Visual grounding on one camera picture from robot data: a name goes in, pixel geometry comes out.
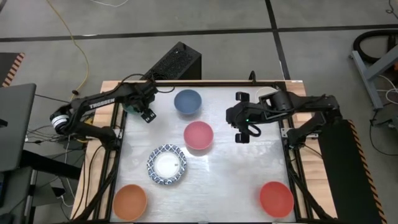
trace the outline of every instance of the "blue and white plate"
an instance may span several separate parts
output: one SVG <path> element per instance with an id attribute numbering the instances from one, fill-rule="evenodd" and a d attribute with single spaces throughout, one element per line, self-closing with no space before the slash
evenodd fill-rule
<path id="1" fill-rule="evenodd" d="M 155 149 L 147 163 L 149 177 L 162 185 L 178 181 L 186 168 L 187 158 L 179 147 L 172 144 L 165 144 Z"/>

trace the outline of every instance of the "black box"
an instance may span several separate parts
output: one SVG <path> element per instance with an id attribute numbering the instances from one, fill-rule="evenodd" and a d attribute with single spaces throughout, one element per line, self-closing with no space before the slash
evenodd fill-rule
<path id="1" fill-rule="evenodd" d="M 201 80 L 201 53 L 178 42 L 141 80 Z"/>

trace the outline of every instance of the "pink bowl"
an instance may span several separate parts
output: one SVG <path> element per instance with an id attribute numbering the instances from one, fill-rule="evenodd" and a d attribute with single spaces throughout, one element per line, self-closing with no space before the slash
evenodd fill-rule
<path id="1" fill-rule="evenodd" d="M 213 142 L 213 130 L 202 121 L 194 121 L 185 128 L 185 144 L 192 149 L 206 149 Z"/>

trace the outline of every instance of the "yellow and black striped edge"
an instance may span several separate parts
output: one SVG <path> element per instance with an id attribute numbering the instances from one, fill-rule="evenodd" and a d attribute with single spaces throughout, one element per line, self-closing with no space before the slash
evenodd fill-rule
<path id="1" fill-rule="evenodd" d="M 8 71 L 7 77 L 2 83 L 3 87 L 9 87 L 11 85 L 12 80 L 14 79 L 15 75 L 17 74 L 18 68 L 20 67 L 23 59 L 25 57 L 24 53 L 20 53 L 14 60 L 10 70 Z"/>
<path id="2" fill-rule="evenodd" d="M 374 202 L 376 203 L 376 207 L 379 210 L 381 222 L 382 222 L 382 224 L 387 224 L 386 216 L 384 215 L 383 209 L 381 207 L 381 202 L 380 202 L 379 196 L 377 194 L 376 187 L 374 186 L 373 179 L 371 177 L 371 172 L 369 171 L 368 163 L 366 162 L 365 154 L 363 153 L 361 143 L 359 142 L 358 134 L 355 130 L 355 125 L 354 125 L 353 121 L 351 121 L 351 120 L 348 120 L 348 122 L 349 122 L 351 130 L 354 134 L 354 139 L 356 141 L 356 147 L 358 148 L 359 155 L 361 156 L 363 168 L 365 170 L 366 176 L 368 177 L 369 185 L 371 186 L 371 190 L 373 192 Z"/>

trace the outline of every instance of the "gray floor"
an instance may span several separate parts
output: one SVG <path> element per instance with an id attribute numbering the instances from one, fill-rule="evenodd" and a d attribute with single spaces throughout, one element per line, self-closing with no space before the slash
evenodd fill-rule
<path id="1" fill-rule="evenodd" d="M 75 35 L 271 27 L 266 4 L 260 0 L 130 0 L 119 8 L 89 0 L 52 2 Z M 108 2 L 119 4 L 123 0 Z M 278 27 L 398 22 L 393 15 L 386 14 L 387 0 L 271 2 Z M 387 220 L 397 223 L 398 213 L 394 208 L 398 201 L 398 159 L 384 156 L 370 145 L 371 102 L 353 61 L 348 58 L 355 37 L 363 32 L 366 30 L 286 32 L 280 33 L 280 38 L 291 79 L 304 80 L 309 95 L 335 95 L 345 118 L 355 122 Z M 45 0 L 8 0 L 0 12 L 0 37 L 53 35 L 68 33 Z M 271 33 L 79 40 L 91 70 L 81 93 L 97 93 L 104 80 L 120 80 L 131 73 L 146 72 L 178 41 L 203 54 L 203 79 L 247 79 L 251 70 L 255 70 L 261 79 L 283 79 Z M 385 42 L 385 39 L 376 39 L 365 46 L 370 54 L 377 56 L 383 54 Z M 39 94 L 68 100 L 70 91 L 85 75 L 83 57 L 69 40 L 4 42 L 0 43 L 0 52 L 26 53 L 12 84 L 34 82 Z M 380 85 L 389 88 L 386 83 Z M 49 124 L 50 113 L 60 105 L 56 101 L 36 98 L 30 127 Z M 396 132 L 376 128 L 373 138 L 380 150 L 398 153 Z M 63 151 L 58 144 L 50 143 L 29 145 L 27 149 L 44 155 Z M 37 209 L 35 223 L 64 220 L 58 205 Z"/>

